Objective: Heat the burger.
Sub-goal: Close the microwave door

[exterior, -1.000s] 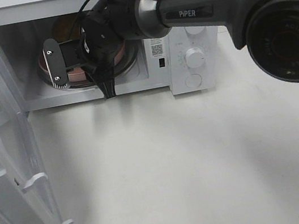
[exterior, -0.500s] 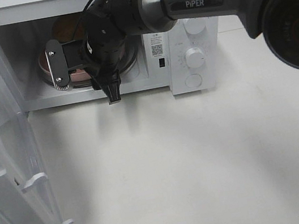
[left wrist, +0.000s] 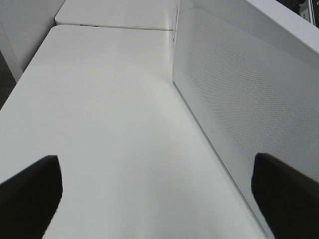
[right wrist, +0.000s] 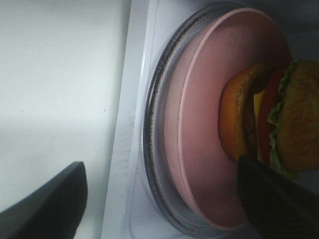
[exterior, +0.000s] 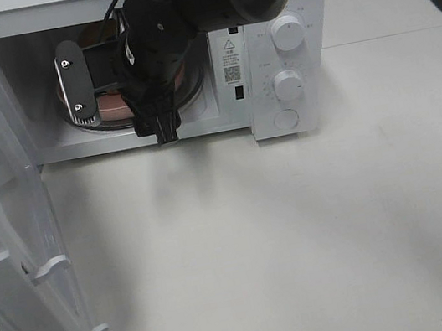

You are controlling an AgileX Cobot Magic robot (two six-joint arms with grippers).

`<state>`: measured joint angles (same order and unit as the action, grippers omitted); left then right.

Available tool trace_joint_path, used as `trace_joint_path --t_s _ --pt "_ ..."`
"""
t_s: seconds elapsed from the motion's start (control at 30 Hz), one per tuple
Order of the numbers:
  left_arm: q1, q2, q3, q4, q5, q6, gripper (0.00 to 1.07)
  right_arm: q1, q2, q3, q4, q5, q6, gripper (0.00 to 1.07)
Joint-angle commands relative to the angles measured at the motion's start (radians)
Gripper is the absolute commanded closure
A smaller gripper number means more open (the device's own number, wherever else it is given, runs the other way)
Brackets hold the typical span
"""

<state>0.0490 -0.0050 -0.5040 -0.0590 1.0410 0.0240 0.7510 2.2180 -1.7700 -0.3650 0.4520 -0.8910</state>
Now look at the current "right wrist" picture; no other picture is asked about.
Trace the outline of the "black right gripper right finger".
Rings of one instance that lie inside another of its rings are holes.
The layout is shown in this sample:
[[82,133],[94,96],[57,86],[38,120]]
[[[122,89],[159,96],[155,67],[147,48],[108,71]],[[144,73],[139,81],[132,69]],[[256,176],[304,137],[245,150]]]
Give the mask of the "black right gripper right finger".
[[261,238],[319,237],[319,196],[249,155],[239,158],[237,193]]

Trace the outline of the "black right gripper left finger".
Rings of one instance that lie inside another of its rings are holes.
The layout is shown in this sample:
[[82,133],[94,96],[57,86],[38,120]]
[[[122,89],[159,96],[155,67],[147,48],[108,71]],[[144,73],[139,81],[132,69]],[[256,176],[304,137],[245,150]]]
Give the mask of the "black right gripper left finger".
[[73,162],[0,214],[2,239],[72,239],[88,198],[85,165]]

